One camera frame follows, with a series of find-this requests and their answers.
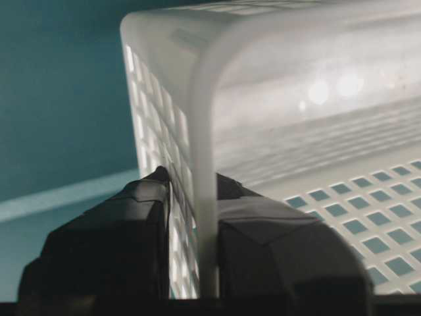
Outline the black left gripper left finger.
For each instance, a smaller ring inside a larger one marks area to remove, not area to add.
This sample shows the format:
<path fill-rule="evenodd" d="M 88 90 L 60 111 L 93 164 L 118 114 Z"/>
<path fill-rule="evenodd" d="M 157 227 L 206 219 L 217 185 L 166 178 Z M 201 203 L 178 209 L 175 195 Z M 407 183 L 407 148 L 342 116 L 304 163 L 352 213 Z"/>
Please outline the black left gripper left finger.
<path fill-rule="evenodd" d="M 117 315 L 170 293 L 170 177 L 157 167 L 51 231 L 25 266 L 19 315 Z"/>

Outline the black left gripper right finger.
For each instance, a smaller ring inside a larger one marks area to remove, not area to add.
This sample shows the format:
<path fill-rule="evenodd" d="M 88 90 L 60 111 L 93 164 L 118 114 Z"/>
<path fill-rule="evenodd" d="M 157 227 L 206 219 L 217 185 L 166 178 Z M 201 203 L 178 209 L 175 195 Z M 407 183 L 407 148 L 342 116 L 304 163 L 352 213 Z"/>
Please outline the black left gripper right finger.
<path fill-rule="evenodd" d="M 220 296 L 269 315 L 371 315 L 373 285 L 318 217 L 218 174 Z"/>

